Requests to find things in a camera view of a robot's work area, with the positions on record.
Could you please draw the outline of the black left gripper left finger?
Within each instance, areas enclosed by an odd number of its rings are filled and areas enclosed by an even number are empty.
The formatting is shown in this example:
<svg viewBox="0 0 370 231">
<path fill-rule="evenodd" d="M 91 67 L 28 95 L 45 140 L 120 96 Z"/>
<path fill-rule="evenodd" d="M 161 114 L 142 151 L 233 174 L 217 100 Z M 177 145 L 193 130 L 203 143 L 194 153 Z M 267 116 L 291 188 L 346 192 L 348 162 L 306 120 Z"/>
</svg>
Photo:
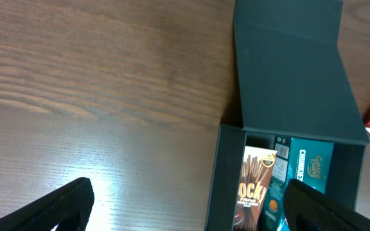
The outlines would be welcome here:
<svg viewBox="0 0 370 231">
<path fill-rule="evenodd" d="M 84 231 L 93 205 L 91 181 L 80 177 L 0 218 L 0 231 Z"/>
</svg>

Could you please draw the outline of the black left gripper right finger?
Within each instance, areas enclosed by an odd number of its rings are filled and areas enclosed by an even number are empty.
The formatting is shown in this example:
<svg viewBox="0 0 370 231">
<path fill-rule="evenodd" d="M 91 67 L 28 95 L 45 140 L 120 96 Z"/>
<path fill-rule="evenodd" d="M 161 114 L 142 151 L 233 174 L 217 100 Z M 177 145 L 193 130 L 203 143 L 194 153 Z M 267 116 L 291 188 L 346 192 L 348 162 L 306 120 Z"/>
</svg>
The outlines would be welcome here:
<svg viewBox="0 0 370 231">
<path fill-rule="evenodd" d="M 288 182 L 283 208 L 291 231 L 370 231 L 370 219 L 336 204 L 325 194 L 296 179 Z"/>
</svg>

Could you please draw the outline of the teal Chunkies cookie box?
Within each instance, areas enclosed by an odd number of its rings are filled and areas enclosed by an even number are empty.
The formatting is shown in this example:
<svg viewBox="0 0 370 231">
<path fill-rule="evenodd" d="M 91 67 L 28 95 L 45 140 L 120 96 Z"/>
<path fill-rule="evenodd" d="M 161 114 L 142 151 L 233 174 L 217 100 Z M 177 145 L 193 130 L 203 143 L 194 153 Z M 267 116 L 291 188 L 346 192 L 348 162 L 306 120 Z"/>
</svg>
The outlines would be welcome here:
<svg viewBox="0 0 370 231">
<path fill-rule="evenodd" d="M 325 193 L 333 143 L 278 136 L 276 163 L 261 212 L 261 230 L 288 230 L 283 195 L 289 180 L 299 180 Z"/>
</svg>

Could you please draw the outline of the brown Pocky box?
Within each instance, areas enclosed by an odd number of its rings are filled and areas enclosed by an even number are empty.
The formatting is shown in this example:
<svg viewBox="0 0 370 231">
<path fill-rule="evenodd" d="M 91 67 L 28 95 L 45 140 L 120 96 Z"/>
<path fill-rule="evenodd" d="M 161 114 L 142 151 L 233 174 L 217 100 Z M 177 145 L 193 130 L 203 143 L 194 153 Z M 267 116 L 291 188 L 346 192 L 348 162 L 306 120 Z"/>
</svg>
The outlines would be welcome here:
<svg viewBox="0 0 370 231">
<path fill-rule="evenodd" d="M 233 229 L 258 229 L 258 220 L 267 195 L 276 150 L 246 146 L 243 153 Z"/>
</svg>

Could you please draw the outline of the dark green box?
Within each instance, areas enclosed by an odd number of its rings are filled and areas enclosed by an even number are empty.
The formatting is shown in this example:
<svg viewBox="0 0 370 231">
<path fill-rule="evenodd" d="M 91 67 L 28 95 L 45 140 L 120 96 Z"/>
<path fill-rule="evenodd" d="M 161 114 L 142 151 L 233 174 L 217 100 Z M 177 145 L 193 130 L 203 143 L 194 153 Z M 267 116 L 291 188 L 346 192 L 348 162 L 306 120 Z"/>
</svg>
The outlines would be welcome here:
<svg viewBox="0 0 370 231">
<path fill-rule="evenodd" d="M 244 147 L 277 135 L 332 142 L 326 195 L 355 210 L 369 138 L 337 48 L 341 13 L 341 1 L 235 2 L 242 122 L 220 123 L 206 230 L 232 229 Z"/>
</svg>

